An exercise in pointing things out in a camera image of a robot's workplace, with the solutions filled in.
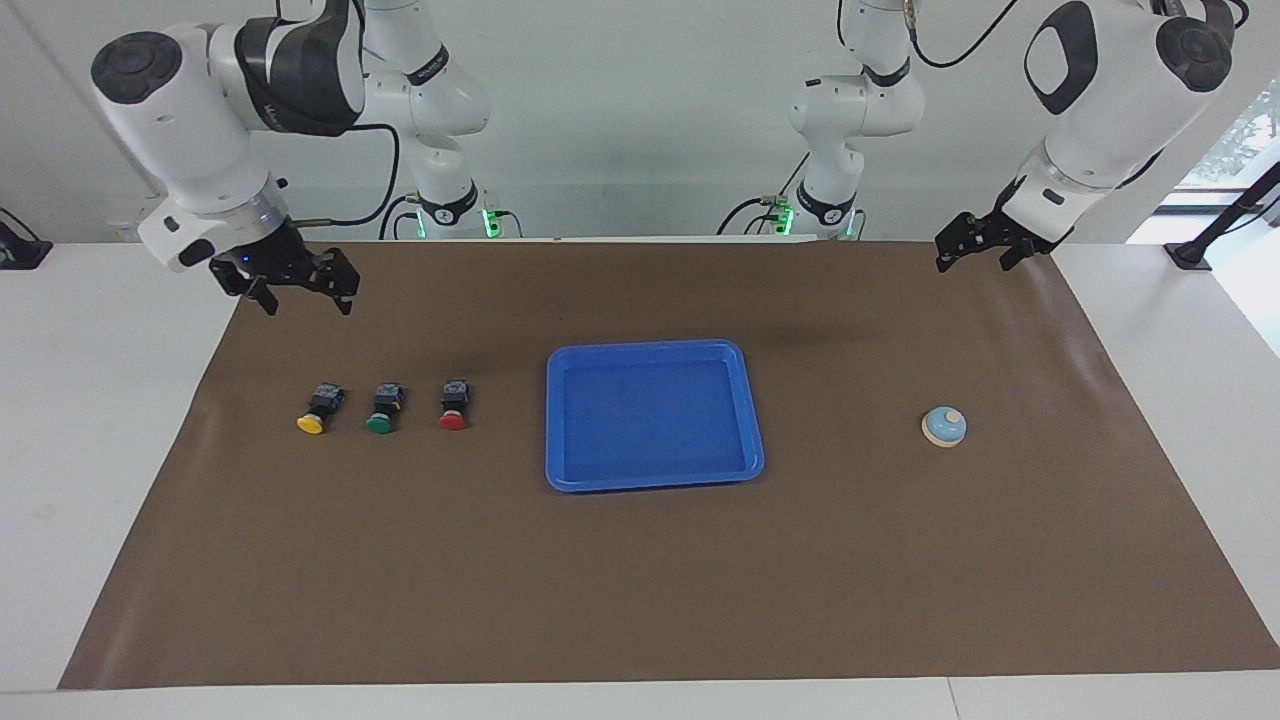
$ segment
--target brown mat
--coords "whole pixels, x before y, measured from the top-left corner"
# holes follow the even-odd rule
[[[928,245],[358,245],[242,305],[63,688],[1162,673],[1280,650],[1051,261]],[[558,495],[547,357],[726,337],[756,482]],[[475,384],[474,428],[434,428]],[[293,427],[320,382],[332,434]],[[406,383],[401,430],[362,427]],[[964,409],[942,451],[919,423]]]

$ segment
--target blue plastic tray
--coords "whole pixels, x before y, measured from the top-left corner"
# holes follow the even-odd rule
[[[562,492],[763,471],[746,363],[727,340],[566,347],[547,364],[547,479]]]

